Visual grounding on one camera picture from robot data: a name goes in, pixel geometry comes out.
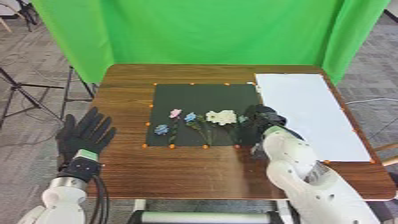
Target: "white pole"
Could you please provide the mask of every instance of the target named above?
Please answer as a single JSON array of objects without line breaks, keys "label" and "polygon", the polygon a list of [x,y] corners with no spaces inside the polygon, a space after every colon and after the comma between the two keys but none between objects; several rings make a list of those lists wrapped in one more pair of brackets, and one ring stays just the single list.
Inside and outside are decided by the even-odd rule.
[{"label": "white pole", "polygon": [[250,223],[268,224],[268,214],[204,212],[144,212],[142,223]]},{"label": "white pole", "polygon": [[145,199],[135,199],[133,201],[133,211],[145,210]]}]

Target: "white flower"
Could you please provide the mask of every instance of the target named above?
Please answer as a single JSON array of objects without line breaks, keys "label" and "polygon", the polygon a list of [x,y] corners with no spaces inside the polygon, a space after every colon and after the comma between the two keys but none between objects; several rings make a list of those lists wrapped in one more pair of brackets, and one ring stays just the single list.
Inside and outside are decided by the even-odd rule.
[{"label": "white flower", "polygon": [[225,124],[232,124],[236,123],[236,114],[232,110],[222,110],[218,113],[215,113],[213,111],[209,111],[206,113],[206,120],[211,123],[218,123],[220,126],[224,126]]},{"label": "white flower", "polygon": [[224,126],[225,124],[236,123],[236,114],[232,110],[222,110],[216,116],[218,125]]},{"label": "white flower", "polygon": [[216,122],[218,122],[218,121],[216,121],[216,117],[218,117],[218,113],[215,113],[213,111],[209,111],[209,112],[206,113],[206,121],[216,123]]}]

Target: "black cable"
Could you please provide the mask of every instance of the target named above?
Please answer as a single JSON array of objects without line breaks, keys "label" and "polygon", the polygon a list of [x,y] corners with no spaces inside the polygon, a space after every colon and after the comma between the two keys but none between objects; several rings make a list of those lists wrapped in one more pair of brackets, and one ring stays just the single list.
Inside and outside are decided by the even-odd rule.
[{"label": "black cable", "polygon": [[96,183],[96,207],[94,207],[89,224],[96,223],[96,217],[97,217],[97,212],[99,212],[99,203],[101,203],[101,191],[99,191],[99,185],[97,185],[99,182],[97,182],[96,178],[94,178],[94,183]]},{"label": "black cable", "polygon": [[101,181],[99,181],[99,177],[94,175],[94,182],[96,182],[96,186],[97,186],[97,199],[99,199],[99,220],[97,220],[97,224],[103,224],[103,217],[105,217],[105,203],[103,203],[103,186],[101,186]]},{"label": "black cable", "polygon": [[106,186],[105,186],[105,182],[103,182],[103,179],[101,177],[97,176],[97,180],[99,180],[99,183],[101,183],[101,188],[103,188],[103,196],[105,196],[105,217],[103,217],[103,224],[108,223],[108,211],[110,211],[110,200],[108,200],[108,190],[106,190]]}]

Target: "black glove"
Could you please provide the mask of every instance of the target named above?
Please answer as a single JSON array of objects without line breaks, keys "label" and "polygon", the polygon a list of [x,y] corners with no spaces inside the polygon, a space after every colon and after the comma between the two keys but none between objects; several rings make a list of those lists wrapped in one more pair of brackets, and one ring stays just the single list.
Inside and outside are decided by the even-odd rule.
[{"label": "black glove", "polygon": [[65,115],[64,128],[55,136],[58,143],[58,170],[67,166],[80,149],[94,152],[97,155],[112,141],[115,128],[110,127],[112,119],[97,113],[92,107],[78,125],[71,114]]}]

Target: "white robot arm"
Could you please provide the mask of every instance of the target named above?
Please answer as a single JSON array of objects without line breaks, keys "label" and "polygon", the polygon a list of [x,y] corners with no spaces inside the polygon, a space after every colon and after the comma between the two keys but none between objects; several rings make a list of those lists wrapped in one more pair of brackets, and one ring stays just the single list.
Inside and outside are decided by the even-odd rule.
[{"label": "white robot arm", "polygon": [[264,131],[259,148],[270,158],[266,175],[284,190],[291,205],[307,224],[380,223],[350,184],[318,162],[309,144],[284,128]]},{"label": "white robot arm", "polygon": [[37,206],[17,224],[83,224],[85,215],[80,203],[85,201],[87,183],[73,177],[53,179],[42,193],[46,207]]}]

